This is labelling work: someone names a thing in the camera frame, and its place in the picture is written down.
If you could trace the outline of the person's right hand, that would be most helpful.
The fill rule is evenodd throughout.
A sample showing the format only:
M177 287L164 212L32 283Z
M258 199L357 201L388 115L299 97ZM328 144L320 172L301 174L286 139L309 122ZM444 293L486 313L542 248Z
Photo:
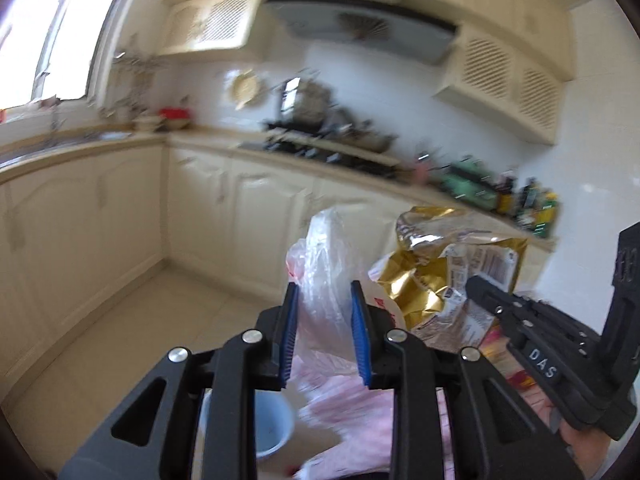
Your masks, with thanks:
M574 461L585 478L591 479L605 463L612 439L598 428L573 428L550 401L540 409L539 416L573 450Z

